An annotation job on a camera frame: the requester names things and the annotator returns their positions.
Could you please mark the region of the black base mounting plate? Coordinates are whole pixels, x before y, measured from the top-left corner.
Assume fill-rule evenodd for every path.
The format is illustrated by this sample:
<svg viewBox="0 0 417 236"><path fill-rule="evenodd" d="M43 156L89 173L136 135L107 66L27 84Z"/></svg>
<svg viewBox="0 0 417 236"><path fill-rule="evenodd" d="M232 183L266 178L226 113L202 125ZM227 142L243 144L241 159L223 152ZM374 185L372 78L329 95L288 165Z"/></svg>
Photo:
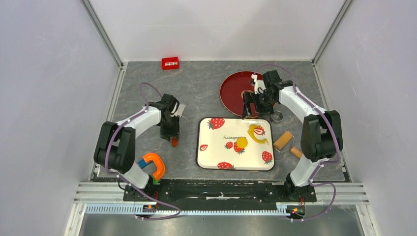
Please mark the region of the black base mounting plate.
<svg viewBox="0 0 417 236"><path fill-rule="evenodd" d="M159 210L176 206L186 210L273 210L276 203L314 203L311 186L290 193L282 182L261 180L162 179L149 184L144 192L168 203Z"/></svg>

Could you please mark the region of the aluminium frame rail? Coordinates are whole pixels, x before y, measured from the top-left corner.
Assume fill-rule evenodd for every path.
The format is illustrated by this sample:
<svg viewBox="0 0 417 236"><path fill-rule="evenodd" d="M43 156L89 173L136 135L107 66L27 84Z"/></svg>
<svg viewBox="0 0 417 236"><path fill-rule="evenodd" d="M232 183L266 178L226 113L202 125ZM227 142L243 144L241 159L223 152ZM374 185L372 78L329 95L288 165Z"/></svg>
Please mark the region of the aluminium frame rail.
<svg viewBox="0 0 417 236"><path fill-rule="evenodd" d="M361 183L337 182L303 196L284 196L283 185L263 181L166 181L148 192L152 200L124 184L83 182L74 202L87 213L174 215L288 216L299 206L368 205Z"/></svg>

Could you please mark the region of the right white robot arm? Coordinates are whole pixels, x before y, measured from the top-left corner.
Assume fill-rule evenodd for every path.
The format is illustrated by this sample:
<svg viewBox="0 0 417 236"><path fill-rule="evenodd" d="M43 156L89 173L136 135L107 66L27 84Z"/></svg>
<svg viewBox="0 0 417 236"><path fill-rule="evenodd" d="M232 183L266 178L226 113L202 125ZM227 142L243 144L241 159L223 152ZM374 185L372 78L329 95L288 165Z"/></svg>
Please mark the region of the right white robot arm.
<svg viewBox="0 0 417 236"><path fill-rule="evenodd" d="M260 80L256 73L252 73L250 83L254 92L243 94L243 119L252 115L252 107L262 117L271 115L274 105L280 104L290 109L302 122L302 156L287 177L284 187L285 197L296 201L304 194L303 187L312 185L320 168L325 164L340 162L343 148L340 114L315 104L293 81L283 81L276 70L266 72Z"/></svg>

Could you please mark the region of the white strawberry tray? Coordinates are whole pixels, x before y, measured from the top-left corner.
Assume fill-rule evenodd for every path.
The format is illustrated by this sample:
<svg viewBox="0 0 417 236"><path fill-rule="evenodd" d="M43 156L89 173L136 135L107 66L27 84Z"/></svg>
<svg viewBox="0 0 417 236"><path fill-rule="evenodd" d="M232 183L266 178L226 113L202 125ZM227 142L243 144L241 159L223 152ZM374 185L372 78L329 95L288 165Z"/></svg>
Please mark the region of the white strawberry tray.
<svg viewBox="0 0 417 236"><path fill-rule="evenodd" d="M256 132L267 144L254 142L247 133L250 125L260 125ZM238 137L248 140L238 148ZM208 170L269 171L275 165L271 124L265 119L203 118L198 126L196 163Z"/></svg>

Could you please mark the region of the red toy brick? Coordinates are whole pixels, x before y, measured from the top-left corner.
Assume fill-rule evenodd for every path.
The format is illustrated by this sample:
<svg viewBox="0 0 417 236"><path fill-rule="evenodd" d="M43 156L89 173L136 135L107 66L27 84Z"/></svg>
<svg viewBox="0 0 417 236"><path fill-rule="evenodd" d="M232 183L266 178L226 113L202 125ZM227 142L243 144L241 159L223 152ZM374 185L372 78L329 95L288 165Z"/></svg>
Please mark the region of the red toy brick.
<svg viewBox="0 0 417 236"><path fill-rule="evenodd" d="M162 70L174 70L179 69L180 60L179 57L169 57L161 59L161 68Z"/></svg>

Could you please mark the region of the wooden dough roller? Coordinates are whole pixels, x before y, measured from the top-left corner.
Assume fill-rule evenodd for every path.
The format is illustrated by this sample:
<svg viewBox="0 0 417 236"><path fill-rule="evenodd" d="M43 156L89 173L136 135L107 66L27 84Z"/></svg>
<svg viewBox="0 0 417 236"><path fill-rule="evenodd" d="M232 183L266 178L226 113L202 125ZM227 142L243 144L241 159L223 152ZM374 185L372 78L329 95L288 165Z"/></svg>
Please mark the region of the wooden dough roller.
<svg viewBox="0 0 417 236"><path fill-rule="evenodd" d="M302 152L294 145L295 137L290 131L285 131L274 143L273 147L279 152L289 151L298 159L301 159Z"/></svg>

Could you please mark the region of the orange handled metal scraper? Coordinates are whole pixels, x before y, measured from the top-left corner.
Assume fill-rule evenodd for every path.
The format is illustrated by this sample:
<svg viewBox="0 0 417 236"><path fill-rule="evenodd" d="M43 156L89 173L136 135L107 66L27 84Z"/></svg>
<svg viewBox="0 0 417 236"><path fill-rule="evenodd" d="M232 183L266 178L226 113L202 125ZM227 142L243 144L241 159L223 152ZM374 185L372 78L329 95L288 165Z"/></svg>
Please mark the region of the orange handled metal scraper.
<svg viewBox="0 0 417 236"><path fill-rule="evenodd" d="M180 118L185 110L184 104L178 104L176 106L175 112L171 115L172 120L174 122L173 128L172 128L172 136L171 136L171 145L172 147L177 147L179 142L179 121Z"/></svg>

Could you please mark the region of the yellow dough scrap strip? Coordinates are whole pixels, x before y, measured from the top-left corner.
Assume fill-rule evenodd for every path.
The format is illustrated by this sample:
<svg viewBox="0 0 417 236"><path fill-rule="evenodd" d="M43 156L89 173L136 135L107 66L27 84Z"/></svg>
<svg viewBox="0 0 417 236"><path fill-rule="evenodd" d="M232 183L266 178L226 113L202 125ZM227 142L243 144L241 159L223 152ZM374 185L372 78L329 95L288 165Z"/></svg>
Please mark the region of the yellow dough scrap strip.
<svg viewBox="0 0 417 236"><path fill-rule="evenodd" d="M252 124L249 126L247 133L249 134L250 138L258 143L258 144L267 144L268 145L268 140L267 139L259 139L258 136L259 134L256 132L257 130L259 130L259 128L261 128L260 125L255 125Z"/></svg>

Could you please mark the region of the red round plate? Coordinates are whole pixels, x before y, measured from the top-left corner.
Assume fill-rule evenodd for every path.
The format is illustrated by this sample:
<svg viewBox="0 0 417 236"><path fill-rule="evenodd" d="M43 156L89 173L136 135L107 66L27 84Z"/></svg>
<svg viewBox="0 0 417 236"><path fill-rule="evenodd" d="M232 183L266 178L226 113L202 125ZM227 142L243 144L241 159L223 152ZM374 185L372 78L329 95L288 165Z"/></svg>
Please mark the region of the red round plate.
<svg viewBox="0 0 417 236"><path fill-rule="evenodd" d="M240 71L228 76L220 87L220 99L223 105L232 114L242 117L243 113L243 94L245 92L254 93L255 89L251 85L251 75L253 71Z"/></svg>

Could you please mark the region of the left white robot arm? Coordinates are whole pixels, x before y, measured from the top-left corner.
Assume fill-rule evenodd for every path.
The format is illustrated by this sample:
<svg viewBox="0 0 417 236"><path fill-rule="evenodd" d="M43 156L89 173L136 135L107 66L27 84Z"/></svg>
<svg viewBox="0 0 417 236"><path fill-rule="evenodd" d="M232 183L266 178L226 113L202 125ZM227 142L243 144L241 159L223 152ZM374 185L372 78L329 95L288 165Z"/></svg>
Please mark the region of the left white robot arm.
<svg viewBox="0 0 417 236"><path fill-rule="evenodd" d="M176 114L179 101L170 94L158 102L150 102L134 115L118 122L102 124L95 147L94 162L110 173L116 173L136 187L136 195L143 201L154 195L149 184L150 175L135 162L136 139L153 126L160 128L160 138L172 142L179 139L179 120Z"/></svg>

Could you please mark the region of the metal ring cutter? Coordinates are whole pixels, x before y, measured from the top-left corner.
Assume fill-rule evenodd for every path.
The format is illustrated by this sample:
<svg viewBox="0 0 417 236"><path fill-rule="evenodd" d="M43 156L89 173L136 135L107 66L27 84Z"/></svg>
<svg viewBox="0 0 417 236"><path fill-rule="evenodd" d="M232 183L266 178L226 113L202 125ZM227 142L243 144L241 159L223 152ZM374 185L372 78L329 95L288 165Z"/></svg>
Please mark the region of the metal ring cutter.
<svg viewBox="0 0 417 236"><path fill-rule="evenodd" d="M273 124L279 124L283 120L283 114L280 111L273 111L270 114L270 122Z"/></svg>

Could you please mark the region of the yellow dough piece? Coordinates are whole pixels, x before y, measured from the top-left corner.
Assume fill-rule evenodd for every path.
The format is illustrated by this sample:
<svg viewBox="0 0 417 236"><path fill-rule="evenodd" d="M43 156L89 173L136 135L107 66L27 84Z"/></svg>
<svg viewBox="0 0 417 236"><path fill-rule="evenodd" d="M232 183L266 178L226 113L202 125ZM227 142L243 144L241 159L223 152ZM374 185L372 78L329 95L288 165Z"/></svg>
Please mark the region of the yellow dough piece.
<svg viewBox="0 0 417 236"><path fill-rule="evenodd" d="M236 146L238 148L246 148L248 145L248 140L245 137L238 137L236 141Z"/></svg>

